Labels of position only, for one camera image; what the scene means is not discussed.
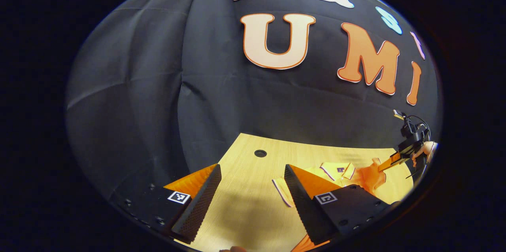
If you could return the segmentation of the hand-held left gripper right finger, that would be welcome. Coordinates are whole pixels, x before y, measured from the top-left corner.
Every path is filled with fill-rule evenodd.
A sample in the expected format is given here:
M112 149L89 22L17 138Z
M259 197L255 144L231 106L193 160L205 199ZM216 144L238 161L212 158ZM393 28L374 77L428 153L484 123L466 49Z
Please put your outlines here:
M287 164L284 180L288 186L307 236L315 244L343 241L366 230L399 205L376 196L375 187L385 174L367 167L367 175L356 172L344 184Z

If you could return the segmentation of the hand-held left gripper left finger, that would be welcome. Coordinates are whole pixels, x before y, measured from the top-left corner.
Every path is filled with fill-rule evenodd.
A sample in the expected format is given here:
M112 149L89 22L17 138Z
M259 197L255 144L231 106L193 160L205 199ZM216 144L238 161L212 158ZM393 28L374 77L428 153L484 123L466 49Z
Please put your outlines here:
M222 179L213 164L167 185L156 185L147 171L128 177L112 193L112 203L164 238L193 242Z

